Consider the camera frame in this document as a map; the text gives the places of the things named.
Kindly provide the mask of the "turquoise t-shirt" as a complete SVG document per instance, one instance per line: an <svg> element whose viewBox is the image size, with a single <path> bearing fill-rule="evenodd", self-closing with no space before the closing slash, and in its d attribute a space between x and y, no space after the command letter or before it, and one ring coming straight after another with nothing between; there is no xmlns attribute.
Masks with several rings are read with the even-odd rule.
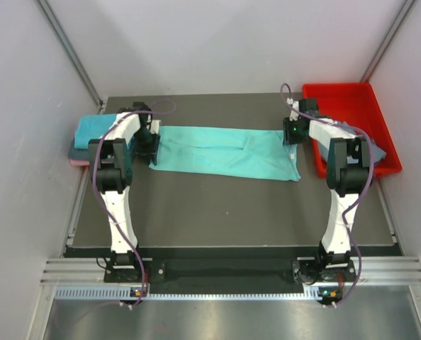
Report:
<svg viewBox="0 0 421 340"><path fill-rule="evenodd" d="M299 181L297 146L280 130L163 126L150 168L275 181Z"/></svg>

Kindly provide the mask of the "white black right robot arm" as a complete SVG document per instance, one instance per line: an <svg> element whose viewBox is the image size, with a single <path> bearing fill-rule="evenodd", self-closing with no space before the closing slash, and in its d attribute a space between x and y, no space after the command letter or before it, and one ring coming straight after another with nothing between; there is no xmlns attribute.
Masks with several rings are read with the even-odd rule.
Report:
<svg viewBox="0 0 421 340"><path fill-rule="evenodd" d="M354 272L351 261L352 227L361 197L374 176L372 143L363 133L319 114L315 99L286 99L291 113L284 118L284 144L315 140L327 150L326 184L330 212L325 233L313 261L302 262L296 279L312 285L337 281Z"/></svg>

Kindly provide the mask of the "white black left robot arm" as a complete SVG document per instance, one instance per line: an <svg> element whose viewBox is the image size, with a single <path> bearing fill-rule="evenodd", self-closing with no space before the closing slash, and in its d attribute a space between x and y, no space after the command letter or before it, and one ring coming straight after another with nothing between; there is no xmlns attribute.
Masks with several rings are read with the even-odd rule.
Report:
<svg viewBox="0 0 421 340"><path fill-rule="evenodd" d="M134 102L119 110L109 126L88 142L91 184L111 231L111 254L104 257L107 283L145 282L145 265L130 213L132 162L139 157L148 164L157 163L159 127L151 108Z"/></svg>

